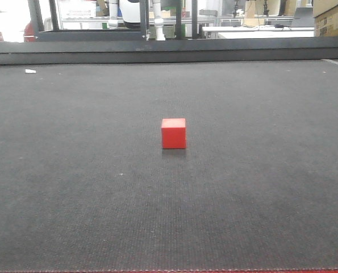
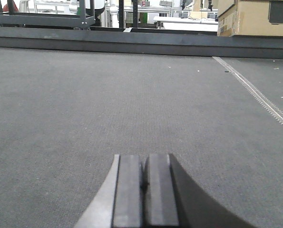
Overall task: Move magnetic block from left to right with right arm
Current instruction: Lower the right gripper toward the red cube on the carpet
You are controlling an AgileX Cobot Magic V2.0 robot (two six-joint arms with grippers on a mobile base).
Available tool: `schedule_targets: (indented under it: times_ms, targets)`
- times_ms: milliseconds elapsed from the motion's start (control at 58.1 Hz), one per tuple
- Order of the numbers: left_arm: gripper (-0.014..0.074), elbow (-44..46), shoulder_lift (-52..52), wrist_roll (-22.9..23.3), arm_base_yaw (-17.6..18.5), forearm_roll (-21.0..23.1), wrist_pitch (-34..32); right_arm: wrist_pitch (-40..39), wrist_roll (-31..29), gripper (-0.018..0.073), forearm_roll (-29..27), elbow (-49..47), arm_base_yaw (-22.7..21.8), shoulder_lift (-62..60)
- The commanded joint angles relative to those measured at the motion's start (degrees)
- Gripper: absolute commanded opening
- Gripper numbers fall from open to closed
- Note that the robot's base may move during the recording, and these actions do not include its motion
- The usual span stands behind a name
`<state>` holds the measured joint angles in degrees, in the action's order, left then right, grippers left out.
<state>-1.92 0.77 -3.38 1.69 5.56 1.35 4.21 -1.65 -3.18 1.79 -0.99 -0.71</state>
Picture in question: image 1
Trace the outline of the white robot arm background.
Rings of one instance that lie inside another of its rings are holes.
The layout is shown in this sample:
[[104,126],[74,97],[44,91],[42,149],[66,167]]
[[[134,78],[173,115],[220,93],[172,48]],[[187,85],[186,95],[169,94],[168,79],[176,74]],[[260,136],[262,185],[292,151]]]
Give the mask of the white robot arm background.
[[160,0],[152,0],[152,7],[154,13],[154,25],[156,30],[156,40],[164,41],[165,35],[163,31],[164,20],[161,16],[161,1]]

